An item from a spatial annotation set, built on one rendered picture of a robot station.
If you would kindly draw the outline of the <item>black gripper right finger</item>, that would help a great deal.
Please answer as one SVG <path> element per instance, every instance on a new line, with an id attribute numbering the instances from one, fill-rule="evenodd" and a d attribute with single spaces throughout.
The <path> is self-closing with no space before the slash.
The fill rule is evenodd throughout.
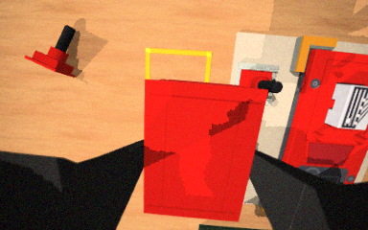
<path id="1" fill-rule="evenodd" d="M 249 178 L 273 230 L 368 230 L 368 181 L 338 185 L 257 150 Z"/>

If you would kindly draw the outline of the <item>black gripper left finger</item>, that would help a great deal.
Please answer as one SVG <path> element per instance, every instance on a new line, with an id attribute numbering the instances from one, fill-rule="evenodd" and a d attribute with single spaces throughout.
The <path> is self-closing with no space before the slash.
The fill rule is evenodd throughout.
<path id="1" fill-rule="evenodd" d="M 144 139 L 80 162 L 0 150 L 0 198 L 53 207 L 58 230 L 117 230 L 144 169 Z"/>

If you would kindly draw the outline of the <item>yellow rectangular frame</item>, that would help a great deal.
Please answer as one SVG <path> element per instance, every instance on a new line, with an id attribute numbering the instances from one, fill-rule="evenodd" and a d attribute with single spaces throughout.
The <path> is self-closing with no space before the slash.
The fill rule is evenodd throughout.
<path id="1" fill-rule="evenodd" d="M 198 51 L 198 50 L 180 50 L 180 49 L 148 49 L 145 48 L 146 58 L 146 79 L 150 79 L 150 53 L 158 54 L 175 54 L 175 55 L 192 55 L 192 56 L 207 56 L 205 82 L 209 82 L 212 51 Z"/>

